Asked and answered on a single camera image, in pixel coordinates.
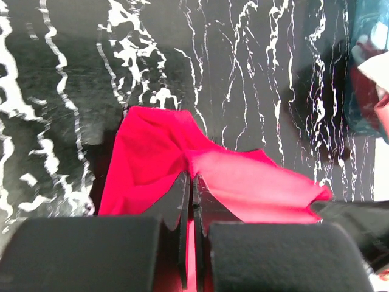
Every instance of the black foam pad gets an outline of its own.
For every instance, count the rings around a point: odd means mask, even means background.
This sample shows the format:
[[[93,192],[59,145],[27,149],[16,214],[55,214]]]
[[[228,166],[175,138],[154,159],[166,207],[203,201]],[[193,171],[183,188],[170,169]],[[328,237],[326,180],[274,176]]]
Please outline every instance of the black foam pad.
[[[154,217],[29,219],[0,261],[0,291],[154,291],[161,226]]]
[[[210,247],[207,238],[209,226],[217,221],[241,220],[211,194],[201,175],[197,175],[193,180],[193,219],[197,290],[204,292],[211,282]]]
[[[217,292],[372,292],[356,244],[331,224],[210,226]]]
[[[341,225],[375,270],[389,265],[389,201],[315,201],[311,209],[324,220]]]
[[[190,201],[190,177],[182,172],[171,189],[142,215],[162,217],[169,229],[165,236],[165,249],[170,249],[179,269],[182,287],[187,288],[187,224]]]

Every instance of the black and white marble pattern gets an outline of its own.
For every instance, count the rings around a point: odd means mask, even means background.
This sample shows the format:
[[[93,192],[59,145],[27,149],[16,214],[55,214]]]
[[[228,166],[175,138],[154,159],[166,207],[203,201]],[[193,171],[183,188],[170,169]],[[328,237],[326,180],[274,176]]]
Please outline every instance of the black and white marble pattern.
[[[337,198],[372,200],[375,139],[342,113],[354,6],[0,0],[0,245],[29,216],[93,211],[131,105],[189,110],[229,149],[263,148]]]

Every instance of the teal object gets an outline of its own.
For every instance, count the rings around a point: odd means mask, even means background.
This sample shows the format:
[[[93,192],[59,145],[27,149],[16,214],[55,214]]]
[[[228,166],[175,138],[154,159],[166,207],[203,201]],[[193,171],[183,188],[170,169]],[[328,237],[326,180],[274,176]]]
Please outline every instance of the teal object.
[[[389,0],[358,0],[356,8],[356,17],[354,20],[353,32],[351,35],[349,56],[348,76],[346,79],[345,88],[345,104],[344,113],[349,127],[357,134],[383,137],[389,144],[389,139],[379,122],[377,116],[369,116],[366,118],[366,111],[373,111],[374,103],[369,103],[367,106],[371,108],[360,108],[360,101],[363,96],[356,96],[355,87],[357,82],[352,83],[350,77],[350,69],[358,67],[361,63],[372,57],[374,54],[385,52],[389,48]],[[364,89],[366,96],[373,94],[376,96],[376,88]]]

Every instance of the white veining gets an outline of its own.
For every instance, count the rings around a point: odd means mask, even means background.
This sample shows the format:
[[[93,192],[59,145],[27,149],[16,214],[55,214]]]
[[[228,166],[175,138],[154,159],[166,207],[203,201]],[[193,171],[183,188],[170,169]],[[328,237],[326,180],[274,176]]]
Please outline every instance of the white veining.
[[[48,174],[59,184],[61,184],[64,190],[64,197],[69,200],[69,204],[72,206],[73,212],[78,207],[78,202],[83,202],[91,207],[92,201],[89,198],[89,188],[90,186],[86,185],[86,177],[90,175],[89,171],[89,161],[85,158],[83,153],[83,147],[81,145],[81,131],[80,131],[80,113],[78,112],[78,108],[71,101],[69,96],[65,93],[66,82],[67,82],[67,74],[64,72],[64,68],[67,66],[66,56],[58,49],[58,47],[53,42],[52,38],[57,34],[56,28],[52,25],[49,15],[49,10],[46,6],[46,0],[40,0],[40,8],[39,11],[42,13],[43,21],[49,32],[47,32],[44,36],[46,44],[51,48],[52,52],[58,58],[58,65],[56,66],[57,73],[61,76],[61,80],[57,84],[57,93],[61,97],[65,107],[73,112],[74,115],[74,133],[76,136],[76,146],[77,146],[77,158],[83,163],[83,174],[81,177],[81,192],[75,192],[73,190],[72,184],[66,182],[66,175],[57,174],[58,163],[59,160],[55,156],[53,149],[54,144],[51,140],[45,139],[43,137],[44,132],[38,135],[38,142],[42,147],[41,150],[33,150],[31,154],[45,154],[46,162],[45,168]]]
[[[236,137],[235,151],[237,151],[239,139],[244,134],[244,132],[246,131],[247,126],[248,126],[248,123],[247,123],[247,97],[246,97],[246,90],[245,90],[244,73],[243,73],[241,63],[239,62],[239,58],[237,56],[238,55],[238,46],[241,43],[241,38],[246,35],[246,32],[244,31],[244,28],[246,26],[243,25],[243,19],[245,19],[247,21],[247,24],[248,24],[249,19],[250,19],[250,13],[252,10],[254,12],[257,11],[258,4],[254,3],[253,1],[249,1],[249,2],[245,3],[243,8],[242,8],[242,12],[238,15],[238,21],[236,22],[235,25],[233,24],[233,21],[232,21],[231,9],[232,9],[232,2],[231,2],[231,0],[229,0],[230,23],[231,23],[231,27],[232,27],[233,32],[234,32],[235,40],[233,42],[232,40],[230,40],[230,38],[228,38],[228,36],[225,33],[222,33],[224,38],[226,38],[226,40],[228,40],[228,42],[230,43],[231,54],[232,54],[232,56],[230,56],[231,71],[230,71],[230,75],[229,75],[229,88],[228,88],[227,94],[225,95],[225,99],[222,102],[222,109],[223,109],[223,115],[224,115],[225,114],[225,106],[226,106],[225,103],[226,102],[230,103],[231,89],[232,89],[232,86],[233,86],[234,81],[235,81],[236,76],[237,76],[235,71],[236,71],[236,69],[238,69],[239,76],[240,76],[241,81],[242,81],[242,96],[243,96],[243,100],[244,100],[244,112],[243,112],[244,126],[243,126],[243,129],[241,130],[241,132],[239,133],[239,135]]]
[[[319,25],[315,28],[315,31],[311,33],[307,40],[310,45],[310,49],[312,52],[312,56],[314,59],[314,62],[312,64],[313,68],[313,76],[312,81],[317,78],[319,89],[316,92],[312,92],[312,90],[309,92],[309,98],[312,100],[314,104],[314,111],[317,113],[318,117],[315,121],[309,120],[309,116],[306,118],[306,132],[308,134],[309,140],[313,145],[315,145],[314,148],[311,150],[311,155],[314,157],[315,153],[319,153],[317,156],[315,166],[314,166],[314,181],[317,182],[320,179],[318,178],[319,171],[322,170],[322,162],[320,157],[320,152],[318,152],[319,147],[322,145],[322,140],[319,140],[319,137],[321,135],[320,131],[323,131],[324,127],[328,127],[325,124],[325,120],[323,120],[325,116],[325,109],[323,107],[323,100],[322,100],[322,94],[323,94],[323,88],[324,88],[324,81],[323,76],[326,69],[325,63],[321,58],[320,51],[316,47],[316,41],[319,40],[322,37],[323,32],[326,29],[326,15],[324,11],[324,0],[320,0],[320,7],[318,8],[318,11],[316,13],[316,17],[319,19]]]
[[[296,101],[296,92],[295,92],[295,89],[293,87],[293,76],[294,76],[294,73],[292,72],[292,66],[293,66],[293,60],[294,60],[294,52],[295,52],[295,35],[294,35],[294,8],[295,8],[295,2],[294,0],[291,0],[291,7],[289,8],[289,13],[291,15],[291,21],[289,23],[289,26],[287,27],[287,50],[289,51],[289,63],[287,64],[287,74],[288,74],[288,77],[289,77],[289,90],[292,92],[293,94],[293,98],[288,101],[288,105],[289,105],[289,114],[291,115],[291,120],[294,124],[294,127],[297,129],[298,131],[298,135],[300,137],[300,140],[302,140],[303,136],[302,136],[302,129],[300,128],[300,126],[298,125],[298,123],[296,123],[295,119],[294,119],[294,114],[292,112],[292,107],[293,107],[293,103]]]
[[[348,20],[344,18],[345,15],[347,15],[347,13],[348,13],[348,10],[347,10],[347,7],[345,7],[345,10],[342,12],[343,23],[345,21],[348,22]],[[345,29],[344,33],[347,36],[348,35],[348,26],[344,26],[344,29]],[[335,45],[336,45],[335,44],[335,40],[336,40],[336,35],[334,34],[334,41],[333,41],[333,45],[332,45],[332,49],[333,50],[336,49],[336,47],[335,47]],[[337,63],[340,62],[341,60],[342,60],[342,56],[339,56],[338,58],[335,59],[334,58],[334,54],[332,53],[330,70],[332,68],[331,74],[332,74],[332,79],[333,80],[335,79],[335,68],[337,66]],[[335,130],[337,128],[337,126],[334,123],[334,117],[335,117],[336,113],[338,112],[339,108],[338,108],[338,104],[337,104],[337,93],[338,92],[337,92],[337,88],[334,85],[334,82],[331,82],[331,89],[332,89],[332,96],[333,96],[333,99],[334,99],[334,107],[332,109],[333,110],[333,114],[332,114],[331,122],[332,122],[332,129]],[[341,128],[343,127],[343,116],[341,117],[340,127]],[[341,155],[341,153],[343,153],[345,151],[345,142],[344,142],[344,137],[343,137],[343,131],[338,131],[337,138],[338,138],[339,142],[336,145],[336,149],[338,149],[340,154],[336,157],[336,161],[337,161],[338,165],[340,166],[340,168],[342,169],[341,180],[342,180],[342,183],[343,183],[343,197],[346,198],[347,197],[347,188],[348,188],[348,178],[347,178],[347,175],[346,175],[345,161],[343,160],[342,155]]]
[[[157,62],[157,69],[159,70],[160,74],[159,80],[161,83],[164,83],[167,79],[167,76],[164,72],[165,62],[167,61],[167,59],[165,58],[164,54],[157,48],[157,43],[148,33],[146,28],[144,28],[139,18],[140,11],[144,9],[145,5],[150,3],[145,0],[128,0],[130,9],[127,11],[121,3],[115,0],[108,1],[111,7],[108,11],[107,24],[105,26],[103,24],[98,25],[98,30],[100,31],[100,39],[102,38],[102,31],[105,30],[110,37],[109,42],[111,43],[111,47],[114,50],[114,57],[123,60],[122,66],[128,68],[129,72],[131,73],[133,79],[131,82],[131,89],[126,92],[127,99],[123,106],[126,107],[126,104],[129,102],[137,85],[142,85],[142,93],[138,96],[138,104],[143,104],[143,96],[146,92],[150,90],[148,86],[150,81],[147,80],[147,78],[144,76],[145,73],[148,72],[148,69],[142,71],[139,70],[139,67],[137,65],[138,59],[141,59],[142,57],[150,58],[151,54],[155,52],[160,58],[160,60]],[[139,33],[139,41],[142,44],[146,44],[144,48],[141,49],[131,41],[132,36],[130,33],[122,40],[116,40],[114,38],[115,28],[118,27],[121,23],[127,22],[131,22],[134,30]],[[119,77],[119,85],[117,85],[116,79],[118,78],[118,76],[114,73],[112,67],[109,65],[109,61],[106,57],[106,54],[102,49],[101,42],[97,43],[97,49],[104,61],[106,69],[111,75],[111,86],[113,89],[113,93],[116,96],[118,102],[123,103],[123,93],[120,92],[120,90],[126,82],[126,78],[124,78],[123,76]],[[164,108],[164,101],[169,98],[174,100],[174,105],[176,109],[178,109],[179,102],[177,101],[177,97],[172,94],[170,90],[159,91],[157,93],[157,98],[155,99],[154,95],[154,99],[152,99],[152,101],[160,101],[160,108]]]
[[[36,178],[34,178],[34,176],[31,174],[31,173],[25,173],[23,174],[21,177],[20,177],[20,180],[21,181],[25,181],[30,187],[33,187],[35,186],[38,181],[36,180]]]
[[[174,107],[178,110],[177,96],[172,94],[168,88],[162,87],[162,88],[160,88],[160,90],[158,92],[154,91],[151,95],[150,103],[156,104],[157,101],[159,101],[159,103],[160,103],[159,108],[162,110],[165,110],[166,109],[166,107],[165,107],[166,99],[173,99]]]
[[[37,40],[38,36],[36,35],[34,28],[32,27],[32,23],[26,23],[26,29],[29,33],[31,40]]]
[[[8,114],[9,117],[20,117],[24,120],[41,121],[36,117],[33,108],[26,105],[21,94],[18,82],[18,68],[15,58],[8,51],[5,45],[6,38],[12,33],[8,16],[8,8],[3,0],[0,0],[0,64],[4,65],[7,75],[0,78],[0,88],[5,92],[6,101],[0,104],[0,111]],[[0,121],[0,140],[3,143],[3,156],[0,159],[0,209],[6,211],[7,219],[13,214],[13,207],[8,202],[9,191],[4,187],[4,165],[15,150],[12,137],[4,135],[4,124]]]
[[[175,49],[175,50],[177,52],[180,52],[185,58],[187,58],[189,60],[190,69],[191,69],[191,76],[192,76],[192,80],[193,80],[194,96],[195,96],[194,110],[195,110],[196,114],[200,117],[200,119],[202,120],[202,123],[204,125],[204,129],[205,129],[205,134],[208,134],[207,124],[205,122],[205,119],[197,108],[197,105],[199,102],[199,90],[198,90],[198,87],[196,86],[195,67],[193,66],[192,58],[189,57],[184,51],[182,51],[180,49]]]
[[[278,139],[278,149],[281,153],[281,165],[285,163],[284,151],[282,149],[281,133],[280,133],[280,110],[281,110],[281,98],[280,93],[278,92],[278,83],[277,79],[274,77],[274,73],[277,67],[280,65],[277,60],[277,41],[279,34],[279,25],[278,21],[284,15],[284,12],[289,7],[289,1],[283,0],[282,5],[277,7],[275,0],[273,0],[273,7],[269,11],[270,18],[270,43],[266,47],[267,53],[267,67],[269,70],[269,83],[271,90],[276,94],[277,99],[274,101],[274,114],[276,118],[276,135]]]
[[[32,203],[30,202],[20,203],[19,209],[25,212],[32,212],[35,211],[37,208],[39,208],[39,206],[42,205],[43,203],[50,204],[52,201],[54,201],[54,198],[49,199],[44,196],[38,195],[35,197]]]

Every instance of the pink fabric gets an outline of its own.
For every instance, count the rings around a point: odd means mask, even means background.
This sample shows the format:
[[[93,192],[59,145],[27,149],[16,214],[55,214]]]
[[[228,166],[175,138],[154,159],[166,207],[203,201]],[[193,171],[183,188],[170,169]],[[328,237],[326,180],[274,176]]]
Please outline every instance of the pink fabric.
[[[99,215],[141,214],[168,192],[178,174],[202,175],[213,196],[251,223],[315,223],[309,210],[331,192],[278,167],[264,151],[226,150],[203,135],[188,111],[132,107],[115,140]],[[188,291],[196,291],[193,222],[189,224]]]

